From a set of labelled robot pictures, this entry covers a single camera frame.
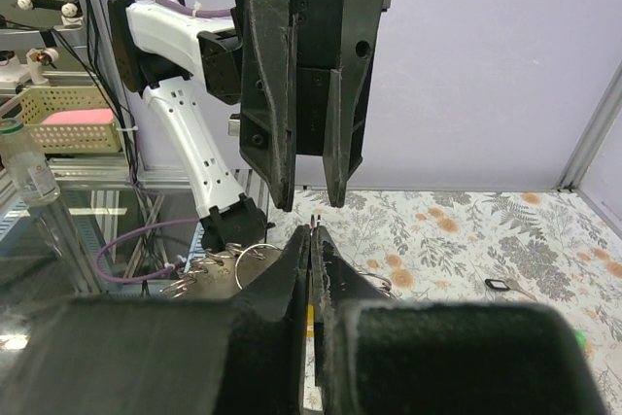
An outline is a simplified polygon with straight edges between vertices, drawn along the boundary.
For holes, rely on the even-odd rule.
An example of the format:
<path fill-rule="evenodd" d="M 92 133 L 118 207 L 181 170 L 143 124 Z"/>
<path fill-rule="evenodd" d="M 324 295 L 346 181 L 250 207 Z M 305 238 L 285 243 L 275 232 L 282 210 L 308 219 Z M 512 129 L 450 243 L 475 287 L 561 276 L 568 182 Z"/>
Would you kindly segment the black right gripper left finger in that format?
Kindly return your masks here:
<path fill-rule="evenodd" d="M 311 232 L 228 299 L 75 298 L 38 322 L 5 414 L 297 414 Z"/>

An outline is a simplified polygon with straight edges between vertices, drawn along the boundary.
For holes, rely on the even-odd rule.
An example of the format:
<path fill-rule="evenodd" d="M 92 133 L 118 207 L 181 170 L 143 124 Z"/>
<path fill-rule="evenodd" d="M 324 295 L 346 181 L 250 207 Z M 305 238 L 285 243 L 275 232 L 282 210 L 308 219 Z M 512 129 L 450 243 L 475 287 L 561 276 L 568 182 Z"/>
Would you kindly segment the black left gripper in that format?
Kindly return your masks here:
<path fill-rule="evenodd" d="M 276 208 L 293 208 L 295 154 L 322 156 L 330 203 L 345 203 L 383 2 L 246 0 L 240 153 Z"/>

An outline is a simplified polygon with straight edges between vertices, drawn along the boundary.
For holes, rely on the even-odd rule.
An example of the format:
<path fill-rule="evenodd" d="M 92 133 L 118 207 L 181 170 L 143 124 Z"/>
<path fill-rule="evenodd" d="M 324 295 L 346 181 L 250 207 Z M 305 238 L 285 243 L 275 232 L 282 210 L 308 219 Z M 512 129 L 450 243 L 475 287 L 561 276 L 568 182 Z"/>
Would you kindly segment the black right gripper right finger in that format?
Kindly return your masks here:
<path fill-rule="evenodd" d="M 327 414 L 602 414 L 574 331 L 553 308 L 409 302 L 375 289 L 312 232 L 316 379 Z"/>

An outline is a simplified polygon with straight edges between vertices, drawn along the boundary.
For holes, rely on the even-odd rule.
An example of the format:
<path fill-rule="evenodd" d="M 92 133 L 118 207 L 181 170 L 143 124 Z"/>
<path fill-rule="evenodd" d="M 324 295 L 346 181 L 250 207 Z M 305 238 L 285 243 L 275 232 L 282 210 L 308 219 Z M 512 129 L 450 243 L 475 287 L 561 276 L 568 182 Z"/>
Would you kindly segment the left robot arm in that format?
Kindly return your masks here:
<path fill-rule="evenodd" d="M 203 12 L 184 0 L 110 0 L 115 61 L 126 88 L 163 125 L 190 182 L 202 246 L 250 246 L 265 214 L 226 167 L 195 83 L 239 109 L 239 151 L 276 208 L 291 211 L 298 156 L 323 162 L 342 207 L 361 165 L 380 18 L 391 0 L 235 0 Z"/>

